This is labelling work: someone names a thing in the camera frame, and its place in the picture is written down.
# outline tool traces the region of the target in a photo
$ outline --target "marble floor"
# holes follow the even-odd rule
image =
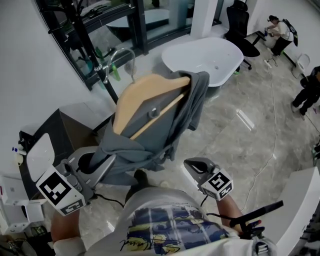
[[[200,203],[205,196],[186,174],[183,161],[207,157],[232,176],[231,195],[247,213],[275,202],[290,173],[313,166],[311,147],[319,139],[319,114],[311,109],[303,121],[292,113],[290,102],[302,89],[291,74],[292,65],[281,56],[278,67],[271,62],[268,70],[264,60],[270,58],[270,52],[261,42],[256,47],[261,55],[248,59],[252,70],[243,65],[240,74],[232,75],[219,91],[210,88],[198,129],[183,133],[175,161],[167,161],[165,170],[147,171],[151,184],[167,181],[169,187],[187,192]],[[100,194],[121,202],[128,190],[125,186],[98,185]],[[218,212],[211,198],[203,207]],[[87,247],[113,230],[121,210],[116,203],[100,198],[81,210],[80,229]],[[46,214],[50,226],[52,209],[46,207]]]

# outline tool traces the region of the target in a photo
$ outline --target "white cable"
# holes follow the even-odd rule
[[[274,96],[274,84],[272,82],[272,77],[271,77],[271,74],[270,74],[270,68],[268,67],[268,73],[269,73],[269,76],[270,76],[270,82],[271,82],[271,91],[272,91],[272,100],[273,100],[273,113],[274,113],[274,146],[273,146],[273,151],[272,151],[272,154],[271,154],[271,157],[269,158],[269,160],[266,162],[265,166],[261,169],[261,171],[259,171],[259,173],[254,177],[254,180],[253,180],[253,184],[252,184],[252,187],[250,188],[249,190],[249,193],[248,193],[248,196],[245,200],[245,204],[243,206],[243,208],[240,210],[241,212],[246,208],[247,206],[247,203],[248,203],[248,200],[249,200],[249,197],[250,197],[250,193],[252,191],[252,189],[254,188],[255,184],[256,184],[256,180],[257,180],[257,177],[265,170],[265,168],[268,166],[270,160],[272,159],[272,157],[274,156],[274,153],[275,153],[275,149],[276,149],[276,142],[277,142],[277,119],[276,119],[276,107],[275,107],[275,96]]]

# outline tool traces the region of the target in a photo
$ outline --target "person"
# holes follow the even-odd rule
[[[268,21],[270,21],[272,25],[265,29],[267,31],[271,30],[272,37],[279,37],[271,51],[275,56],[279,56],[281,52],[294,40],[294,34],[291,32],[287,24],[284,21],[280,21],[278,17],[270,15]]]
[[[303,89],[291,103],[291,110],[295,113],[298,107],[304,102],[303,106],[299,109],[299,113],[302,119],[305,120],[308,108],[316,103],[320,97],[320,66],[315,67],[311,75],[304,77],[300,81],[300,84]]]
[[[134,177],[138,184],[128,192],[114,231],[88,251],[80,238],[80,211],[67,216],[55,212],[51,236],[57,256],[257,255],[257,243],[239,239],[236,230],[230,228],[230,220],[222,219],[223,226],[209,221],[200,205],[188,194],[150,186],[142,170],[137,170]],[[242,216],[229,195],[217,201],[217,207],[220,215]]]

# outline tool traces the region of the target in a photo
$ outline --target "white chair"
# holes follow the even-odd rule
[[[310,57],[303,53],[300,55],[296,62],[296,66],[292,68],[291,72],[295,78],[299,78],[301,74],[304,74],[307,67],[310,64]]]

